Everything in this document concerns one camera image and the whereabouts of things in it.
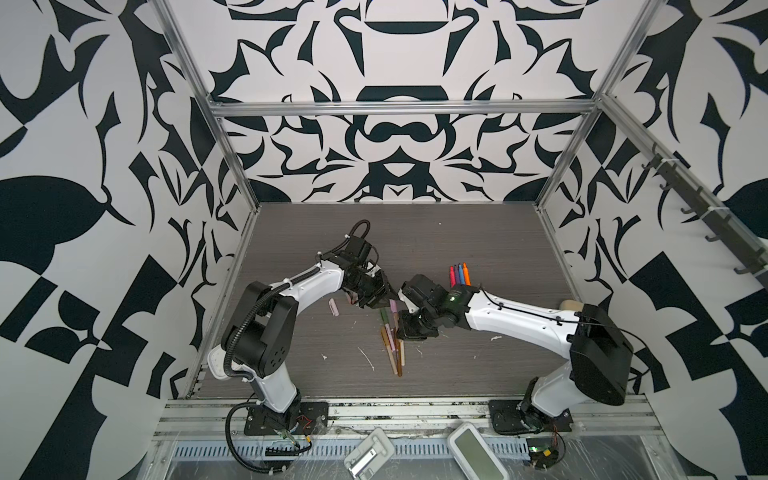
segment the black mounting plate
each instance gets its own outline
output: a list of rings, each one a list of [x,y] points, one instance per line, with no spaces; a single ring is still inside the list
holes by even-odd
[[[529,433],[528,427],[521,423],[518,404],[520,400],[491,400],[488,402],[488,413],[491,414],[491,425],[499,435],[524,435]],[[565,410],[559,417],[552,419],[543,429],[543,432],[551,432],[552,426],[558,428],[558,432],[570,432],[571,411]]]
[[[299,415],[304,415],[312,420],[312,422],[309,424],[309,428],[305,429],[303,432],[296,431],[295,433],[299,435],[312,435],[320,423],[327,425],[328,411],[328,402],[301,402],[299,404]],[[245,421],[243,434],[272,435],[273,430],[266,426],[265,423],[266,416],[263,407],[251,407],[248,409],[248,417]],[[304,426],[305,424],[305,421],[299,420],[299,427]]]

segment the hook rack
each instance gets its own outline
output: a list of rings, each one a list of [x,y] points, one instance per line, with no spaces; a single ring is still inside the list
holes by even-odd
[[[666,181],[661,189],[674,190],[688,204],[688,208],[680,209],[682,213],[696,214],[713,231],[713,236],[704,237],[707,241],[722,241],[742,263],[742,266],[733,269],[736,274],[752,273],[768,290],[768,253],[762,240],[679,160],[664,159],[656,154],[644,168],[656,169]]]

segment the transparent plastic sheet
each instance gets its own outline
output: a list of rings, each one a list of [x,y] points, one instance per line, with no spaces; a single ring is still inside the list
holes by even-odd
[[[333,439],[324,436],[325,440]],[[595,480],[647,480],[659,478],[658,469],[649,458],[656,452],[656,463],[668,456],[664,449],[649,450],[648,438],[639,435],[565,437],[565,457],[549,470],[535,470],[521,460],[501,458],[512,479],[573,480],[591,478]],[[529,439],[531,445],[547,445],[548,439]],[[656,445],[658,439],[651,439]],[[675,475],[665,478],[676,478]],[[257,480],[262,478],[283,478],[285,480],[337,480],[351,479],[343,460],[299,458],[283,473],[263,475],[247,471],[229,458],[180,458],[171,456],[165,478],[187,479],[233,479]],[[375,480],[395,479],[461,480],[465,478],[458,464],[452,458],[402,459],[396,455],[374,475]]]

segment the pile of markers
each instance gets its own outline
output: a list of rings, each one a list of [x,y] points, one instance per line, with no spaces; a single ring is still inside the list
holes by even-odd
[[[456,265],[451,265],[450,275],[451,275],[451,286],[454,286],[455,284],[472,285],[469,282],[469,270],[467,270],[466,263],[458,263]]]

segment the white electronic device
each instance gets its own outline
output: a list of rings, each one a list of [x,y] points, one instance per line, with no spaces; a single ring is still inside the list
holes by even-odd
[[[469,480],[509,480],[507,469],[473,424],[467,422],[448,435],[448,449]]]

